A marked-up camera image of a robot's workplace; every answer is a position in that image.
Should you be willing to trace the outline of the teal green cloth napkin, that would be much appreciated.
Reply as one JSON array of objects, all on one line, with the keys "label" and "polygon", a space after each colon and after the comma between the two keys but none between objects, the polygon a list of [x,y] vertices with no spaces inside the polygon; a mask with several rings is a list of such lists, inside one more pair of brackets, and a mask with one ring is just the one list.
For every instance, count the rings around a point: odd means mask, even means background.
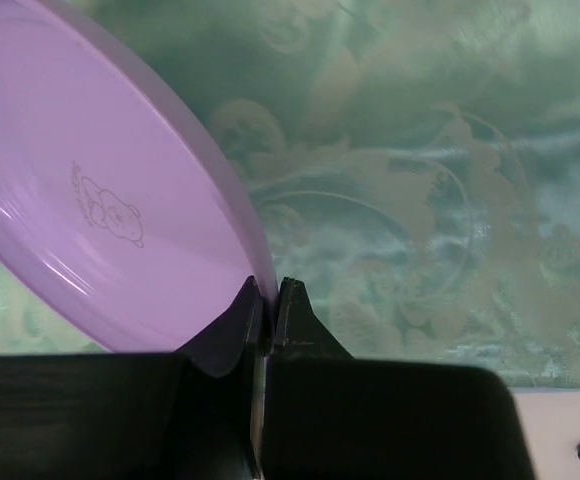
[{"label": "teal green cloth napkin", "polygon": [[77,1],[353,355],[580,389],[580,1]]}]

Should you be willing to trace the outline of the lavender plastic plate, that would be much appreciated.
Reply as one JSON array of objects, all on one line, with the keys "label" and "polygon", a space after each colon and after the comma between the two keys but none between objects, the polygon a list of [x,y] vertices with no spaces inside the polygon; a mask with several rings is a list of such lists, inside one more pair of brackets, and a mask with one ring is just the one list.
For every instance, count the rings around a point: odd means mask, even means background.
[{"label": "lavender plastic plate", "polygon": [[112,351],[171,351],[248,278],[263,227],[194,114],[62,1],[0,1],[0,261]]}]

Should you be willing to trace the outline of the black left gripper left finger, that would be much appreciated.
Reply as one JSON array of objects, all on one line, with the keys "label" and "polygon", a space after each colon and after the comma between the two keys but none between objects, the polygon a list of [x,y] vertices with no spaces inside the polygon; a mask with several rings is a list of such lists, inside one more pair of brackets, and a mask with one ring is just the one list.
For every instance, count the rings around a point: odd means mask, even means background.
[{"label": "black left gripper left finger", "polygon": [[173,352],[0,356],[0,479],[112,479],[148,462],[177,396],[236,369],[261,307],[247,278]]}]

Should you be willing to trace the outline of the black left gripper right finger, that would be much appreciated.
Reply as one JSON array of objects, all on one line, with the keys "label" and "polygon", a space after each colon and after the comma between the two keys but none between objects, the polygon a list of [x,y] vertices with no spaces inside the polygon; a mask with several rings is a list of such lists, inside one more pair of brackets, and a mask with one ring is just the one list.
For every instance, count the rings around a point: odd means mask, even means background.
[{"label": "black left gripper right finger", "polygon": [[356,359],[288,278],[267,363],[261,468],[268,479],[526,479],[530,456],[497,375]]}]

